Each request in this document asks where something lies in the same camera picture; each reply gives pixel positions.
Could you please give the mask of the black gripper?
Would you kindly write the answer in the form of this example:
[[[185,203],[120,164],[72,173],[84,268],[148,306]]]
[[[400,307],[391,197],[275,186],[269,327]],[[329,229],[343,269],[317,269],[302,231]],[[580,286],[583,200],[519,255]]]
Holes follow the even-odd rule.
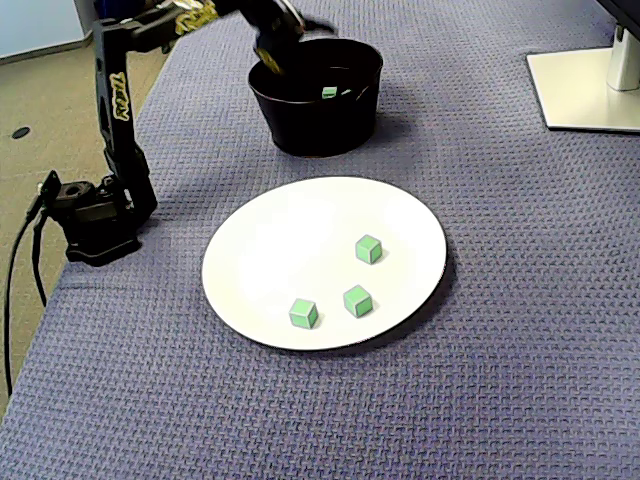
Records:
[[[336,33],[328,22],[304,20],[290,1],[243,0],[238,2],[238,10],[257,31],[256,55],[279,76],[291,73],[291,48],[299,43],[303,33]]]

